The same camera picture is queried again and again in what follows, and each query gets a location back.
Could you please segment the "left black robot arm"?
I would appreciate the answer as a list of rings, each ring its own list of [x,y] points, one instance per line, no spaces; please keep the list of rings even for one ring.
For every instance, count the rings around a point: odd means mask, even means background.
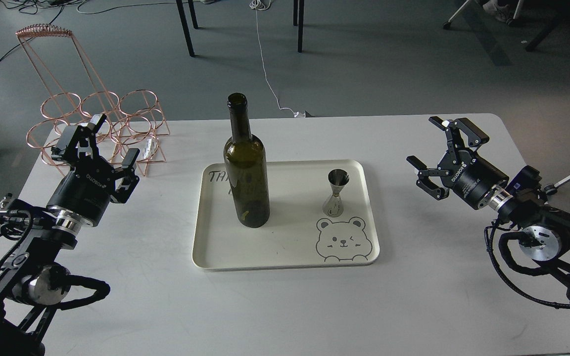
[[[50,157],[70,167],[46,207],[7,195],[0,203],[0,356],[43,356],[43,337],[59,310],[104,299],[109,285],[72,275],[56,263],[73,249],[83,226],[97,226],[109,203],[125,203],[140,178],[140,151],[129,149],[120,167],[100,155],[96,135],[106,120],[67,126]]]

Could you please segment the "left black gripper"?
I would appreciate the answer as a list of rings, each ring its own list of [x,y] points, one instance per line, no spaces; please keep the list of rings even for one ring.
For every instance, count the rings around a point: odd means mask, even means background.
[[[50,157],[69,166],[46,208],[68,210],[97,226],[109,201],[126,203],[140,182],[134,166],[140,149],[130,148],[120,168],[109,164],[99,154],[96,134],[106,121],[104,114],[93,115],[88,123],[67,126],[57,144],[50,149]]]

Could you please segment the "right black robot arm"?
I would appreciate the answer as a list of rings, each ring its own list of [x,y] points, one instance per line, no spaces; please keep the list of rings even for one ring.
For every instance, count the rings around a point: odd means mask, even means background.
[[[484,229],[489,259],[501,280],[519,295],[556,309],[570,309],[570,213],[547,203],[556,187],[541,187],[540,172],[527,165],[509,179],[482,158],[478,149],[489,136],[469,119],[429,121],[446,134],[446,152],[439,164],[428,168],[416,156],[407,162],[417,171],[416,185],[435,200],[454,192],[475,210],[490,207],[497,218]],[[567,289],[568,303],[541,300],[518,288],[502,271],[494,255],[495,232],[502,232],[498,250],[502,260],[516,273],[550,275]]]

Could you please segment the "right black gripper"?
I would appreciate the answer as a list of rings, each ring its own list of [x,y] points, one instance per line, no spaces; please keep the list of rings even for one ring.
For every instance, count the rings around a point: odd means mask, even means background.
[[[429,121],[445,132],[447,150],[441,169],[428,169],[416,156],[407,156],[407,162],[417,170],[416,185],[435,200],[448,198],[452,189],[473,209],[484,207],[492,187],[505,187],[509,181],[509,176],[476,153],[489,142],[489,136],[467,118],[442,120],[431,116]],[[446,188],[434,184],[430,177],[442,177]]]

